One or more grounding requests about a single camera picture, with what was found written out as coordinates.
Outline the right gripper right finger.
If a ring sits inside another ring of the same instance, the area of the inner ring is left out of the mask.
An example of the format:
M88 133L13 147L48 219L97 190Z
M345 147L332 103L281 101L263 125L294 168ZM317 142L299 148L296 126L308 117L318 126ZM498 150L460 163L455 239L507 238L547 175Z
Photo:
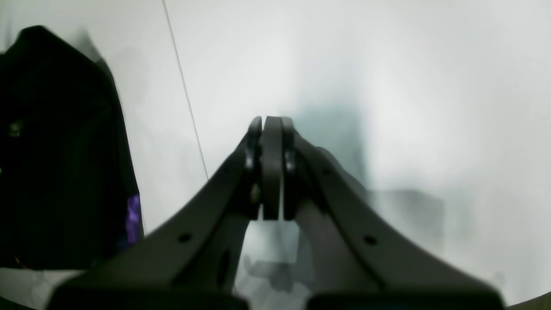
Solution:
M451 267L393 229L366 203L353 178L324 149L282 118L284 217L298 215L298 186L336 227L358 269L341 293L311 298L309 310L502 310L498 293Z

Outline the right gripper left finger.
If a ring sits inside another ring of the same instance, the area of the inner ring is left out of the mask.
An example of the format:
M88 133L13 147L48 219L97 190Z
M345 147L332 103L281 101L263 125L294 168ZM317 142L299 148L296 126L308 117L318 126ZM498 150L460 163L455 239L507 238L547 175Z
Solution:
M208 183L135 246L55 289L49 310L246 310L232 294L248 224L277 220L280 117L256 117Z

